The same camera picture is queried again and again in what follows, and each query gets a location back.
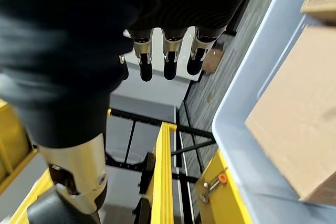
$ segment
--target yellow rail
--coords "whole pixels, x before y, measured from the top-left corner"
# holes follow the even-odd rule
[[[208,193],[211,187],[220,178],[218,186]],[[240,196],[238,187],[230,172],[230,168],[218,150],[208,164],[201,178],[196,183],[198,205],[200,207],[202,223],[206,224],[253,224],[247,208]],[[208,193],[207,200],[201,195]]]
[[[0,195],[35,154],[13,108],[0,100]]]
[[[151,224],[173,224],[173,185],[170,148],[170,132],[176,131],[175,124],[162,123],[154,148],[155,169],[146,192],[151,203]]]

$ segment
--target metal bar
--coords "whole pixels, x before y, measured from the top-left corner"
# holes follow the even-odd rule
[[[126,170],[133,170],[135,172],[143,172],[144,171],[144,167],[142,163],[137,163],[137,164],[125,164],[124,162],[119,162],[116,161],[113,157],[110,156],[110,154],[106,153],[106,165],[107,166],[112,166],[112,167],[116,167],[116,168],[121,168],[121,169],[126,169]],[[192,177],[192,176],[186,176],[183,173],[180,174],[176,174],[176,173],[172,173],[172,178],[175,180],[186,180],[189,183],[196,183],[198,178],[196,177]]]
[[[190,122],[190,118],[189,118],[189,112],[188,112],[188,107],[187,107],[186,101],[183,101],[183,105],[184,105],[185,115],[187,117],[188,125],[189,125],[189,127],[192,127],[191,122]],[[193,141],[193,144],[196,145],[195,136],[194,136],[193,133],[191,134],[191,139]],[[196,149],[195,151],[196,151],[196,158],[197,158],[197,161],[198,161],[198,164],[199,164],[199,171],[202,174],[203,171],[204,171],[204,164],[203,164],[203,161],[201,160],[201,155],[200,155],[198,149]]]
[[[216,143],[215,140],[210,140],[210,141],[206,141],[206,142],[201,143],[201,144],[195,144],[193,146],[189,146],[189,147],[186,147],[186,148],[183,148],[183,149],[179,149],[179,150],[176,150],[176,151],[172,152],[172,156],[174,156],[174,155],[180,155],[181,153],[189,152],[189,151],[192,151],[192,150],[196,150],[198,148],[206,147],[208,145],[212,145],[212,144],[215,144],[215,143]]]
[[[130,113],[130,112],[116,110],[116,109],[113,109],[113,108],[110,108],[110,113],[109,114],[113,115],[113,116],[120,117],[120,118],[125,118],[125,119],[129,119],[129,120],[135,120],[135,121],[141,122],[141,123],[151,124],[151,125],[154,125],[154,126],[161,126],[162,122],[165,122],[165,121],[161,121],[161,120],[158,120],[158,119],[149,118],[148,116],[143,116],[143,115],[138,115],[138,114],[134,114],[134,113]],[[183,125],[177,125],[176,130],[178,130],[180,132],[188,133],[188,134],[194,134],[194,135],[197,135],[197,136],[205,137],[205,138],[213,138],[212,133],[209,132],[209,131],[202,131],[202,130],[194,129],[192,127],[187,127],[187,126],[183,126]]]
[[[136,121],[134,120],[133,124],[132,124],[132,130],[131,130],[130,139],[128,140],[127,151],[126,151],[126,156],[125,156],[125,160],[124,160],[125,164],[127,163],[128,154],[130,152],[131,143],[132,143],[133,134],[134,134],[134,129],[135,129],[135,124],[136,124]]]
[[[180,124],[180,111],[178,110],[178,108],[176,108],[176,125],[179,125],[179,124]],[[176,135],[176,150],[175,151],[178,151],[182,148],[180,131],[176,130],[175,135]],[[176,167],[181,168],[182,167],[182,154],[177,154],[175,158],[176,158]]]
[[[192,177],[192,176],[186,176],[184,173],[179,173],[179,174],[172,173],[172,178],[174,180],[180,180],[180,181],[185,180],[186,182],[189,182],[189,183],[192,183],[192,184],[194,184],[198,181],[198,178]]]
[[[188,182],[186,179],[181,179],[181,195],[182,195],[182,204],[183,204],[183,219],[185,224],[193,223],[193,216],[190,208],[190,199],[188,192]]]

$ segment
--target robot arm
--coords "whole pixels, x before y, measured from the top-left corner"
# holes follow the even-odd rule
[[[106,195],[109,94],[122,81],[122,55],[133,42],[141,78],[149,81],[151,31],[161,27],[164,75],[171,80],[185,31],[195,26],[187,70],[197,74],[241,2],[0,0],[0,97],[16,107],[55,184],[30,207],[30,216],[39,219],[29,218],[31,223],[94,223],[82,218],[95,213]],[[126,28],[132,39],[123,37]],[[50,211],[54,206],[61,208]]]
[[[122,79],[119,55],[133,46],[122,33],[157,4],[0,0],[0,96],[38,144],[57,194],[85,215],[106,195],[109,94]]]

